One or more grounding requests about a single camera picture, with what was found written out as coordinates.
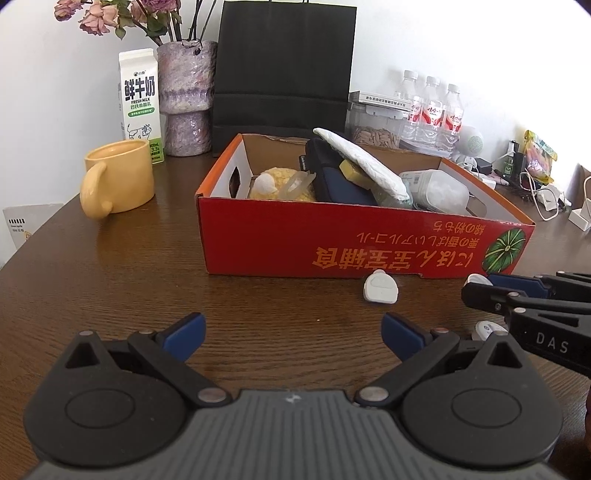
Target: purple textured vase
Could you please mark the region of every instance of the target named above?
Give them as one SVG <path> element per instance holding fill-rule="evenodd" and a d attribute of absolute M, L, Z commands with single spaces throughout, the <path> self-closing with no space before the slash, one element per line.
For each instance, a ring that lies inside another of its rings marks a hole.
<path fill-rule="evenodd" d="M 217 42 L 178 41 L 158 47 L 160 112 L 167 115 L 164 152 L 176 157 L 211 150 Z"/>

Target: gray ribbed surface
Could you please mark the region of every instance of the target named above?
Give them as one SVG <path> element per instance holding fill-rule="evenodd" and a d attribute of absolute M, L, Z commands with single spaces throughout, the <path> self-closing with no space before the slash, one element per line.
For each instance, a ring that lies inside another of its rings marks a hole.
<path fill-rule="evenodd" d="M 390 415 L 341 391 L 242 392 L 200 410 L 168 449 L 135 465 L 73 471 L 42 463 L 29 480 L 559 480 L 546 465 L 471 472 L 426 456 Z"/>

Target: red cardboard box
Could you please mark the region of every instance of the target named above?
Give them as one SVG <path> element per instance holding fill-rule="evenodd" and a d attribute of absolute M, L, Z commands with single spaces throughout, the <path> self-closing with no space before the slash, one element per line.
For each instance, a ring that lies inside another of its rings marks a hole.
<path fill-rule="evenodd" d="M 251 200 L 271 167 L 299 170 L 306 140 L 237 135 L 196 193 L 207 271 L 266 277 L 363 277 L 381 268 L 426 278 L 510 273 L 534 231 L 511 202 L 457 165 L 365 147 L 396 173 L 439 168 L 465 184 L 474 216 L 336 203 Z"/>

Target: pink flower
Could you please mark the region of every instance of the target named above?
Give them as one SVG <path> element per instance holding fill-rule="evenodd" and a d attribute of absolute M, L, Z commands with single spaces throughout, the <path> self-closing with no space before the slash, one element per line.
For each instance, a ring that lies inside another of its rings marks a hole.
<path fill-rule="evenodd" d="M 142 4 L 150 12 L 172 12 L 177 9 L 177 0 L 144 0 Z"/>
<path fill-rule="evenodd" d="M 80 28 L 91 35 L 102 35 L 110 30 L 106 27 L 117 26 L 119 11 L 115 5 L 100 5 L 100 0 L 94 0 L 85 16 L 80 20 Z"/>
<path fill-rule="evenodd" d="M 146 19 L 144 11 L 140 7 L 137 0 L 131 2 L 131 4 L 129 5 L 129 11 L 131 12 L 131 16 L 134 18 L 136 22 L 146 23 L 148 21 Z"/>
<path fill-rule="evenodd" d="M 82 5 L 79 0 L 58 0 L 53 14 L 56 16 L 57 20 L 63 22 L 64 20 L 71 19 L 74 12 L 81 8 Z"/>

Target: mug handle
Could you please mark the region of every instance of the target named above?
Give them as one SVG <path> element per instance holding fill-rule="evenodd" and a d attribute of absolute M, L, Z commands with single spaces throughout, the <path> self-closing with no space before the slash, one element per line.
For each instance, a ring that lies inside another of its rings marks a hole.
<path fill-rule="evenodd" d="M 80 204 L 89 218 L 101 219 L 111 213 L 113 203 L 99 198 L 99 182 L 107 164 L 103 161 L 95 163 L 84 175 L 80 186 Z"/>

